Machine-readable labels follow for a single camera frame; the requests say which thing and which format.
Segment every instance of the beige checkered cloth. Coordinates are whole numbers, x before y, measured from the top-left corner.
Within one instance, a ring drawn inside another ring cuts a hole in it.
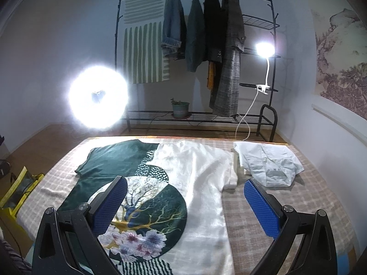
[[[43,212],[47,207],[58,208],[78,181],[76,168],[82,164],[95,147],[106,146],[136,137],[89,138],[62,158],[39,183],[20,208],[17,222],[35,240]],[[140,138],[145,143],[176,142],[179,138]],[[231,151],[233,141],[214,139],[189,139],[211,147]],[[326,182],[313,165],[293,146],[289,148],[296,154],[305,171],[296,176],[291,187],[266,188],[282,204],[292,205],[298,212],[315,213],[323,208],[329,217],[338,254],[349,252],[356,244],[356,236],[350,220],[334,193],[327,188]],[[240,168],[237,170],[239,181],[235,190],[225,190],[222,194],[224,214],[232,247],[236,274],[249,274],[273,241],[264,234],[253,211],[243,196],[243,184],[249,179]],[[279,274],[285,274],[293,260],[300,243],[298,236],[283,264]]]

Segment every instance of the lamp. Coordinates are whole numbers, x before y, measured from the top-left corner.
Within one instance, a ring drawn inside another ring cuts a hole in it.
[[[262,42],[256,44],[256,52],[259,56],[265,58],[267,60],[267,76],[269,75],[269,57],[273,56],[275,54],[275,48],[272,44]],[[270,88],[270,86],[267,85],[267,76],[265,77],[265,85],[256,85],[258,90],[261,93],[267,94],[265,91],[266,89]]]
[[[69,92],[69,103],[75,117],[92,128],[106,128],[116,123],[124,114],[127,100],[124,78],[103,66],[83,71]]]

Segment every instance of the clothes rack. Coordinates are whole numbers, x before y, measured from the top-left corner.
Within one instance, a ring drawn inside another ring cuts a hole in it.
[[[119,32],[119,22],[120,19],[123,17],[123,15],[120,15],[120,9],[121,9],[121,2],[123,0],[119,0],[118,6],[117,6],[117,19],[116,19],[116,32],[115,32],[115,69],[117,70],[117,38],[118,38],[118,32]],[[273,60],[273,77],[272,77],[272,84],[268,91],[270,91],[270,98],[269,102],[267,104],[264,104],[261,107],[260,113],[258,115],[247,115],[246,121],[249,125],[257,125],[256,129],[256,136],[261,136],[264,141],[272,142],[274,139],[275,130],[278,123],[278,115],[276,110],[272,107],[272,101],[273,101],[273,93],[278,92],[278,90],[274,89],[275,84],[275,73],[276,73],[276,60],[277,58],[280,58],[276,54],[276,29],[280,26],[276,23],[276,19],[278,17],[278,13],[275,14],[274,12],[274,5],[273,0],[265,0],[270,2],[267,4],[272,12],[272,21],[265,20],[256,16],[250,16],[247,14],[243,14],[243,24],[249,25],[256,28],[261,28],[264,30],[271,31],[271,34],[274,39],[274,48],[275,48],[275,55],[272,56]],[[257,53],[254,49],[246,48],[242,54],[247,55],[254,55],[257,56]],[[256,88],[256,84],[249,84],[249,83],[240,83],[241,87],[247,87],[247,88]],[[273,121],[266,118],[264,115],[264,109],[269,109],[273,113]],[[205,112],[191,112],[191,116],[187,119],[177,119],[174,118],[170,113],[170,111],[131,111],[126,108],[125,111],[125,117],[123,119],[127,122],[127,128],[129,131],[133,129],[131,127],[130,121],[179,121],[179,122],[199,122],[199,123],[226,123],[226,124],[238,124],[241,120],[241,117],[244,116],[236,114],[231,117],[219,117],[215,116],[212,113],[205,113]],[[272,131],[269,138],[266,138],[260,131],[260,127],[262,125],[271,126]],[[157,127],[149,127],[149,129],[160,129]],[[223,130],[224,132],[233,132],[231,130]]]

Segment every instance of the brown floor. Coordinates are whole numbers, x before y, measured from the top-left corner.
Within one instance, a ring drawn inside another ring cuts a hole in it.
[[[105,132],[84,132],[81,133],[73,129],[70,125],[50,125],[24,144],[15,150],[8,158],[8,162],[12,165],[11,171],[18,175],[23,166],[32,174],[46,174],[64,155],[71,149],[76,147],[81,141],[89,137],[95,136],[181,136],[191,138],[223,138],[234,139],[235,128],[230,127],[206,127],[206,126],[175,126],[175,125],[152,125],[159,129],[147,129],[147,125],[140,125],[140,129],[132,129],[131,132],[127,129],[113,129]],[[251,130],[248,140],[263,141],[261,137],[257,137]],[[270,130],[264,129],[262,133],[267,138],[270,135]],[[237,139],[242,140],[247,137],[247,133],[238,133]],[[274,142],[285,143],[285,141],[276,134]],[[4,195],[10,188],[10,176],[0,180],[0,195]],[[10,219],[4,211],[0,211],[2,222],[0,227],[4,231],[5,239],[18,251],[18,247],[9,231],[4,226],[11,230],[14,238],[18,241],[22,255],[25,256],[32,246],[32,241],[12,219]]]

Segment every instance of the flower pot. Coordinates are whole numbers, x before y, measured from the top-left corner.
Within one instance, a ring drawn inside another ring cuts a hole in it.
[[[182,102],[181,104],[173,104],[173,116],[175,118],[186,118],[189,114],[189,105],[188,102]]]

